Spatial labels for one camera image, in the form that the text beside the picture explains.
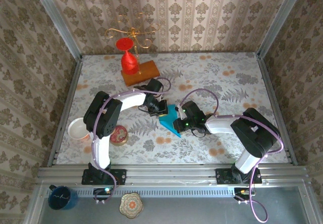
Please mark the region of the blue cloth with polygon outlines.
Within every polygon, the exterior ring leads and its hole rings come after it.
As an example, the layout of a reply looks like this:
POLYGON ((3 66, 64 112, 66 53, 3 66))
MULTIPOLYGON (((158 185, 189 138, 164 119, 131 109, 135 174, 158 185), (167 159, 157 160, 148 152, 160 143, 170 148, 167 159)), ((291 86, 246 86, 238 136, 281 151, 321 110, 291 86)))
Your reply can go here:
POLYGON ((159 117, 159 123, 162 126, 164 126, 165 128, 167 128, 169 131, 174 133, 176 136, 181 138, 181 134, 178 133, 177 130, 174 128, 173 122, 178 118, 183 120, 185 116, 184 116, 184 114, 180 114, 176 110, 176 107, 177 106, 175 104, 168 105, 168 114, 165 115, 165 116, 159 117))

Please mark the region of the floral table cover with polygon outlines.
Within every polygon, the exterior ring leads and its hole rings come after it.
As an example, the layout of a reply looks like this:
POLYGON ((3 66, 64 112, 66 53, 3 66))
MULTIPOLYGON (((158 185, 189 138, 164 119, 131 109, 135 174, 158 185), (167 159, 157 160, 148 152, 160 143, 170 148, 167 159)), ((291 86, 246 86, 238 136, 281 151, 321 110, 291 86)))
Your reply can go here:
MULTIPOLYGON (((272 124, 276 119, 253 52, 152 53, 168 104, 193 101, 205 113, 242 114, 253 107, 272 124)), ((121 76, 120 55, 86 55, 71 105, 68 123, 83 117, 95 95, 127 91, 121 76)), ((118 124, 128 131, 122 146, 110 146, 112 164, 233 163, 243 145, 233 134, 197 133, 176 136, 157 117, 133 107, 120 113, 118 124)))

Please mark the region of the orange wooden rack base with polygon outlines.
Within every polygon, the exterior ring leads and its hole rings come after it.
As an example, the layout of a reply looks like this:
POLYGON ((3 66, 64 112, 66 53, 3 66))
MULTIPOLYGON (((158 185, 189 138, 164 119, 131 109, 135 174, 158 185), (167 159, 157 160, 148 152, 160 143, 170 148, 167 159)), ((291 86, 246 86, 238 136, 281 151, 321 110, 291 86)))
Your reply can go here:
POLYGON ((127 75, 121 71, 126 86, 139 84, 146 80, 160 76, 160 72, 153 60, 139 64, 139 71, 133 75, 127 75))

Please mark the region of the round red floral tin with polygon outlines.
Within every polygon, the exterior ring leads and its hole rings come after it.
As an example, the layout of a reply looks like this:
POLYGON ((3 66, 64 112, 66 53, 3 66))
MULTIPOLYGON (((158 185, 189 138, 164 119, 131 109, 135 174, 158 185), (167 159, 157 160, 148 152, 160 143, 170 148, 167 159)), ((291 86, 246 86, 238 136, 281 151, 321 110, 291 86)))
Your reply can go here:
POLYGON ((110 144, 122 146, 128 141, 128 131, 124 126, 117 125, 110 135, 110 144))

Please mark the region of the red wine glass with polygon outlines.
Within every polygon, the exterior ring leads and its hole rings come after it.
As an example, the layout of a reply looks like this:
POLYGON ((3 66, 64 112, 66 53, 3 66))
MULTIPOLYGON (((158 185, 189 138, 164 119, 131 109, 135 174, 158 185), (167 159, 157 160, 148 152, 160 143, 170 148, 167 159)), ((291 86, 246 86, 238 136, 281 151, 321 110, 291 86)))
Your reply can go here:
POLYGON ((139 71, 137 58, 129 52, 133 46, 133 40, 127 37, 121 38, 116 42, 117 49, 124 52, 121 58, 121 65, 123 72, 127 75, 134 75, 139 71))

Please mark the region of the white bowl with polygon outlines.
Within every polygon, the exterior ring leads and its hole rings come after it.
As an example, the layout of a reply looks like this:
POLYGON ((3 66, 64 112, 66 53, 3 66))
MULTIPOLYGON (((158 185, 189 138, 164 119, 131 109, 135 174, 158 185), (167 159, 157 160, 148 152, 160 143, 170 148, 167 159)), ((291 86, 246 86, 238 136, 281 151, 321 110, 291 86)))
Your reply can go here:
POLYGON ((69 124, 68 135, 74 140, 82 140, 90 137, 90 133, 86 129, 83 118, 77 118, 69 124))

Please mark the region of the small black connector board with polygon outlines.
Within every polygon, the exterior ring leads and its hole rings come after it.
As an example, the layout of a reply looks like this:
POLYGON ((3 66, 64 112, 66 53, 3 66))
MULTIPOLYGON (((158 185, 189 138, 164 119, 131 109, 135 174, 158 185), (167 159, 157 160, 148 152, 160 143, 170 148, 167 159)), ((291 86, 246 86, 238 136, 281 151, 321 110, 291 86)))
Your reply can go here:
POLYGON ((93 199, 96 204, 105 204, 111 198, 113 192, 113 187, 94 188, 93 199))
POLYGON ((234 188, 234 199, 238 201, 238 204, 250 202, 249 189, 248 188, 234 188))

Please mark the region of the grey metal shelf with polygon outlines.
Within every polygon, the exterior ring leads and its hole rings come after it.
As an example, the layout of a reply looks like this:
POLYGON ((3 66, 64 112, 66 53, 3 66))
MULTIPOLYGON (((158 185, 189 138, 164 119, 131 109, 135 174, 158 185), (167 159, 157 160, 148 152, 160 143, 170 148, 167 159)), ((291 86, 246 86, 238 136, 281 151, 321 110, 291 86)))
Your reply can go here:
POLYGON ((323 224, 313 191, 304 184, 257 187, 254 204, 238 204, 231 187, 120 187, 105 204, 93 189, 76 188, 77 205, 53 210, 48 186, 36 188, 23 224, 323 224), (121 198, 138 193, 144 209, 134 219, 119 212, 121 198))

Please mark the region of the dark blue mug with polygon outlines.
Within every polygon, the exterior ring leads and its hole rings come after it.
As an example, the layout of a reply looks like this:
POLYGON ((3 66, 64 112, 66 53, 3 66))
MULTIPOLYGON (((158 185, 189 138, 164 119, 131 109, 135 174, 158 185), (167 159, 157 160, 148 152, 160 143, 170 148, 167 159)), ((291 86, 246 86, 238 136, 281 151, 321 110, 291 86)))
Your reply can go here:
POLYGON ((48 205, 53 210, 69 210, 78 203, 78 194, 75 190, 66 186, 50 185, 51 193, 48 197, 48 205))

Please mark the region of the aluminium front rail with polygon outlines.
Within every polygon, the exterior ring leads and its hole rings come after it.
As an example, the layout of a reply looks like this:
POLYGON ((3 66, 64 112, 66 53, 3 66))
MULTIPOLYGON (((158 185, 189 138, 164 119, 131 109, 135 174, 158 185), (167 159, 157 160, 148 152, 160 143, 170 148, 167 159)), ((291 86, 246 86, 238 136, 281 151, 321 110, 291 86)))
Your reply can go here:
MULTIPOLYGON (((216 170, 229 164, 116 164, 112 169, 126 170, 126 186, 134 187, 212 187, 217 184, 216 170)), ((259 165, 263 187, 293 186, 309 183, 304 166, 290 163, 259 165)), ((38 185, 80 186, 85 164, 58 164, 38 171, 38 185)))

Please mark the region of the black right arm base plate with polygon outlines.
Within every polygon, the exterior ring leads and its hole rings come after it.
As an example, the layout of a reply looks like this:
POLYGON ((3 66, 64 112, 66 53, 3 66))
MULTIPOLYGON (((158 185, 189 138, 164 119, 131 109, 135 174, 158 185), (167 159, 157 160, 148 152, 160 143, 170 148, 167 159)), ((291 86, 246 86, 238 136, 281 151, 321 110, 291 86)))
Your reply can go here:
POLYGON ((251 180, 252 171, 244 174, 236 169, 232 168, 221 168, 215 169, 217 183, 220 185, 224 184, 249 184, 251 180))

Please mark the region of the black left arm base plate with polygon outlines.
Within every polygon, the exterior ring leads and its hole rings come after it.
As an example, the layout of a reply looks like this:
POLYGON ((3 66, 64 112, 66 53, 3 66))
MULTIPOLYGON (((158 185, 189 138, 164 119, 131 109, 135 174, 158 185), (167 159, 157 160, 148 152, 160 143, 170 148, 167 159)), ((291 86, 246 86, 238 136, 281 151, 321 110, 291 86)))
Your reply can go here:
MULTIPOLYGON (((116 179, 117 185, 125 185, 126 173, 125 169, 112 169, 110 173, 116 179)), ((96 168, 83 171, 82 185, 113 185, 114 181, 110 175, 96 168)))

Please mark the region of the aluminium table side rail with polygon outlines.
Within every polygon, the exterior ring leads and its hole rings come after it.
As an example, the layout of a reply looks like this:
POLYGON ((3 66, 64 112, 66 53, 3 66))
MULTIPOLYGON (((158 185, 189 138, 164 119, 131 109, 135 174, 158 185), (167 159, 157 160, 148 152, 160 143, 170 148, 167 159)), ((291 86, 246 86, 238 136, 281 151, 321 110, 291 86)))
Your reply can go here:
POLYGON ((290 163, 292 165, 298 165, 296 155, 294 153, 293 146, 292 146, 291 140, 289 138, 287 128, 286 128, 281 110, 279 108, 276 94, 275 94, 269 73, 267 71, 265 62, 258 54, 255 54, 255 55, 257 58, 257 62, 259 64, 259 68, 260 68, 262 78, 263 78, 263 81, 264 81, 264 84, 265 84, 265 87, 267 90, 268 97, 269 97, 271 105, 272 105, 272 109, 273 109, 273 113, 274 113, 274 116, 275 116, 275 119, 277 122, 277 126, 278 126, 280 133, 281 133, 282 141, 285 146, 285 152, 288 153, 288 159, 290 160, 290 163))
POLYGON ((55 135, 55 139, 53 141, 52 149, 51 149, 46 167, 51 167, 53 164, 55 164, 56 159, 57 159, 56 155, 58 154, 60 147, 61 147, 61 143, 63 140, 64 132, 65 132, 67 121, 68 121, 68 116, 70 113, 70 109, 71 109, 73 98, 74 98, 75 91, 77 88, 78 80, 79 80, 79 77, 81 74, 81 69, 83 66, 82 58, 83 58, 83 56, 80 55, 80 59, 76 63, 76 68, 75 68, 75 71, 73 74, 71 85, 70 85, 70 88, 69 88, 69 91, 67 94, 66 102, 65 102, 65 105, 64 105, 64 108, 62 111, 62 115, 60 118, 60 122, 59 122, 58 129, 57 129, 57 132, 55 135))

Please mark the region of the aluminium corner post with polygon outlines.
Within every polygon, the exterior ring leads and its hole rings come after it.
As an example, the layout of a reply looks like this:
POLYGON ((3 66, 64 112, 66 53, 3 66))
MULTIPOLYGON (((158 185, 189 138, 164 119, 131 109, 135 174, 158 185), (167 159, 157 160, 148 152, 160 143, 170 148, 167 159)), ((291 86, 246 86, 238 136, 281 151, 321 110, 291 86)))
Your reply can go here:
POLYGON ((58 7, 55 5, 54 0, 40 0, 52 22, 54 23, 56 29, 58 30, 60 36, 65 42, 69 52, 76 60, 76 62, 80 62, 82 58, 82 54, 75 43, 72 33, 69 30, 67 24, 64 21, 62 13, 59 11, 58 7))
POLYGON ((286 21, 297 0, 283 0, 257 52, 259 59, 264 58, 286 21))

